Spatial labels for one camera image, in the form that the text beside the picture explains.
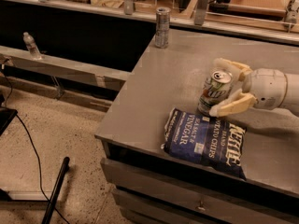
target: black pole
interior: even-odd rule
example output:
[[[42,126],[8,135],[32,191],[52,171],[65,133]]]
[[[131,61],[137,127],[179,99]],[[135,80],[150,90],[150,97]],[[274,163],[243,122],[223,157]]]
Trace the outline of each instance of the black pole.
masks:
[[[61,189],[62,184],[64,182],[65,173],[67,172],[67,170],[69,168],[68,163],[69,163],[69,158],[65,157],[64,162],[62,164],[62,167],[60,169],[60,172],[57,176],[53,192],[50,195],[50,201],[48,203],[48,206],[47,206],[46,213],[45,213],[45,216],[43,218],[42,224],[49,224],[50,223],[50,219],[52,218],[52,214],[53,214],[53,211],[55,209],[55,205],[56,205],[56,202],[57,202],[57,199],[58,199],[60,189]]]

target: black wall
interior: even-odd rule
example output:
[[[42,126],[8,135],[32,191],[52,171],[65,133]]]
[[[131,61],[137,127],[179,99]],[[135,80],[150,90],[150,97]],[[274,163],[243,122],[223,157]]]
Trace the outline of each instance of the black wall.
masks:
[[[132,71],[155,24],[0,1],[0,45],[26,49],[23,32],[50,56]]]

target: table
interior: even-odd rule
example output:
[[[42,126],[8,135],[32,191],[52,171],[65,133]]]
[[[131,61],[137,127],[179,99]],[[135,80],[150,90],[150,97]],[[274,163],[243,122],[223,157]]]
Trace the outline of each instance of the table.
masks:
[[[171,109],[197,112],[215,58],[298,74],[298,52],[174,29],[167,49],[152,40],[95,134],[123,215],[138,223],[298,223],[299,118],[287,110],[251,109],[227,118],[248,128],[241,159],[246,182],[161,149]]]

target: kettle chips bag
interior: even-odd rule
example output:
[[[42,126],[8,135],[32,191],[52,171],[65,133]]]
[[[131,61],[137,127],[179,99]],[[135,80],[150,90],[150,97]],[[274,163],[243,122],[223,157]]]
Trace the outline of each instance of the kettle chips bag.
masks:
[[[241,167],[246,130],[228,121],[173,109],[165,125],[164,151],[246,179]]]

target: drawer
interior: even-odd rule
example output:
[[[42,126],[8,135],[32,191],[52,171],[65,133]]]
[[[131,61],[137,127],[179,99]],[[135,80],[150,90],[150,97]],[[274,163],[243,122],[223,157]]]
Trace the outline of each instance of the drawer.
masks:
[[[242,224],[299,222],[298,217],[118,161],[102,159],[101,165],[107,182],[198,214]]]
[[[158,203],[153,200],[128,193],[123,190],[113,189],[112,194],[115,203],[121,207],[122,212],[128,212],[142,217],[148,217],[153,223],[181,223],[181,224],[216,224],[216,221],[211,221],[206,218],[198,217],[187,212],[181,211],[175,207]]]

